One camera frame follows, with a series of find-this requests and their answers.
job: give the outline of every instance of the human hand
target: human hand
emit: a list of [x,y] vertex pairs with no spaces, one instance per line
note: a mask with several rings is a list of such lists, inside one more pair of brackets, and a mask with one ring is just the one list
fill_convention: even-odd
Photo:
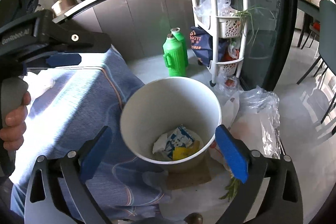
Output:
[[3,147],[8,151],[18,150],[23,144],[23,133],[26,131],[25,119],[28,114],[26,106],[30,101],[30,94],[26,92],[21,106],[6,115],[5,121],[8,127],[0,130],[0,138],[4,141]]

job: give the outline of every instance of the metal screw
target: metal screw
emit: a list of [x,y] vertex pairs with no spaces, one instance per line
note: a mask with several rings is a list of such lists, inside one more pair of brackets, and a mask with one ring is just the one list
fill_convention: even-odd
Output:
[[69,153],[68,153],[68,158],[73,158],[73,157],[75,157],[76,156],[76,151],[70,151]]
[[73,35],[71,36],[71,39],[72,39],[72,41],[78,41],[79,36],[76,35],[76,34],[73,34]]
[[258,150],[252,150],[251,154],[256,158],[260,157],[260,152]]
[[43,156],[43,155],[38,156],[38,157],[37,157],[37,161],[38,161],[38,162],[42,162],[42,161],[44,161],[44,156]]
[[283,159],[284,159],[285,161],[291,161],[291,160],[292,160],[291,157],[288,156],[288,155],[284,155]]

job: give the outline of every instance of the gray handle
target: gray handle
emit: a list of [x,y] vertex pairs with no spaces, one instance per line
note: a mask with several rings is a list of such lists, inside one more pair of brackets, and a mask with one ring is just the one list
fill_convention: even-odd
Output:
[[[2,129],[7,127],[6,115],[21,105],[28,84],[18,77],[13,77],[0,81],[0,85],[0,129]],[[8,152],[3,148],[3,143],[0,139],[0,177],[8,177],[15,169],[15,151]]]

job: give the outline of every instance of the navy blue bag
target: navy blue bag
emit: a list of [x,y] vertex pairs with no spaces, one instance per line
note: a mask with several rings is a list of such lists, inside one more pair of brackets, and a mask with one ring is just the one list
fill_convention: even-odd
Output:
[[[201,27],[191,27],[190,42],[191,48],[196,54],[198,60],[203,65],[209,67],[212,60],[212,36]],[[229,40],[219,38],[218,40],[218,60],[222,60],[225,50],[229,45]]]

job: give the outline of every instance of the gold pot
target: gold pot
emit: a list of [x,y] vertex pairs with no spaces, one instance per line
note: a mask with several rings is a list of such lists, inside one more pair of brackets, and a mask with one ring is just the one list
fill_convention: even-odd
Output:
[[66,11],[70,10],[71,8],[75,7],[78,4],[77,0],[58,0],[51,9],[58,17],[64,14]]

